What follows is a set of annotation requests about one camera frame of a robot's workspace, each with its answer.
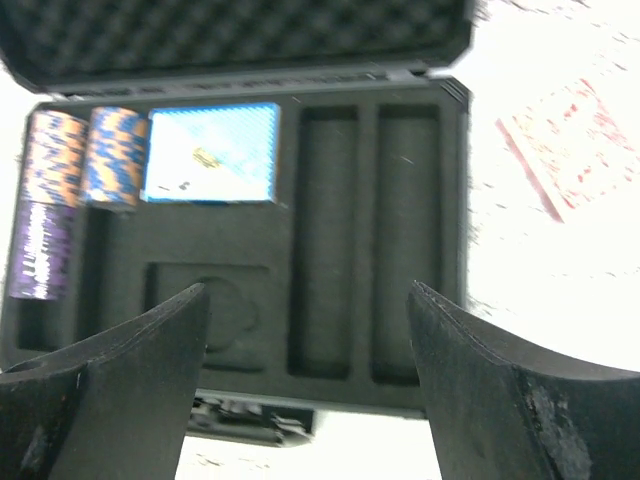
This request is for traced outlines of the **black poker carrying case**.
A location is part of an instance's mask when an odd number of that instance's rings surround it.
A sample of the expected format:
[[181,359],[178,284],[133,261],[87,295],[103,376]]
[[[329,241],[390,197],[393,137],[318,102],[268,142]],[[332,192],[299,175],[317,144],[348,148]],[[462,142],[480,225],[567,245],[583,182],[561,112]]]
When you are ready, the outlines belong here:
[[201,282],[190,424],[288,441],[285,411],[423,418],[406,299],[466,299],[471,1],[5,1],[1,58],[49,107],[194,116],[218,164],[175,161],[130,212],[80,206],[65,296],[7,299],[1,363],[39,359]]

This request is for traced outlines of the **blue tan poker chip stack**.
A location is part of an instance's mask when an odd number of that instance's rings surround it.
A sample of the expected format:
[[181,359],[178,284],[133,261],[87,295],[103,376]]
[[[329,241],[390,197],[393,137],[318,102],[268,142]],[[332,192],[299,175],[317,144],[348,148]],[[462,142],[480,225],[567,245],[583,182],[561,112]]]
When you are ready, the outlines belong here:
[[139,201],[148,146],[148,119],[133,110],[92,110],[81,201],[111,211],[130,211]]

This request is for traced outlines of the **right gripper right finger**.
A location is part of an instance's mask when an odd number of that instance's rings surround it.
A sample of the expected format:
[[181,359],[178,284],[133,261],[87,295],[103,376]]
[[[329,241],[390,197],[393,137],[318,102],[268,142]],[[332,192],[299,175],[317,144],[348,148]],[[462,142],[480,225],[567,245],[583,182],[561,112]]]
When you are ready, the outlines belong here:
[[411,346],[445,479],[635,479],[639,376],[536,345],[430,288]]

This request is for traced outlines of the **purple poker chip stack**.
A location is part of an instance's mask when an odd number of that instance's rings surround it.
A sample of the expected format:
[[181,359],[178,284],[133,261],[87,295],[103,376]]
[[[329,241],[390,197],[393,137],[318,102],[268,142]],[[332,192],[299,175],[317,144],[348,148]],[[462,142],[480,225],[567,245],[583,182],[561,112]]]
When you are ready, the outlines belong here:
[[22,300],[57,300],[67,288],[76,209],[22,201],[17,216],[9,296]]

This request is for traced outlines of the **red tan poker chip stack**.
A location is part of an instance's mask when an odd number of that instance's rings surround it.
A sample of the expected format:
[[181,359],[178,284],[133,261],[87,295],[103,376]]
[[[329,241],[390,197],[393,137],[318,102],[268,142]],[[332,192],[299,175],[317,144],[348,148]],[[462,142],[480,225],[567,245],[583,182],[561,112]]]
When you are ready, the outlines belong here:
[[23,193],[26,200],[75,208],[80,191],[88,123],[56,110],[32,114]]

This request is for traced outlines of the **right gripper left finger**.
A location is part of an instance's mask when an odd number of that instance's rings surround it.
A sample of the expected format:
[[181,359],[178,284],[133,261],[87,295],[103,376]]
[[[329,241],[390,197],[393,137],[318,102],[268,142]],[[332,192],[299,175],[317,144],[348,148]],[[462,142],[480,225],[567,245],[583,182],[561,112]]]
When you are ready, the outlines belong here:
[[148,312],[1,375],[4,479],[172,479],[209,300],[195,284]]

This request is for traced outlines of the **blue playing card deck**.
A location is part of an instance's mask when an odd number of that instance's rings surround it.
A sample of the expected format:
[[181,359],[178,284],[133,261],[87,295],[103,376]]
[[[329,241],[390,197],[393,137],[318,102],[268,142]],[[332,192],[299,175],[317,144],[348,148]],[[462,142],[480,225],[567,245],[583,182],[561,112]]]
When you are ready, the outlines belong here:
[[144,201],[275,200],[278,104],[156,108],[149,120]]

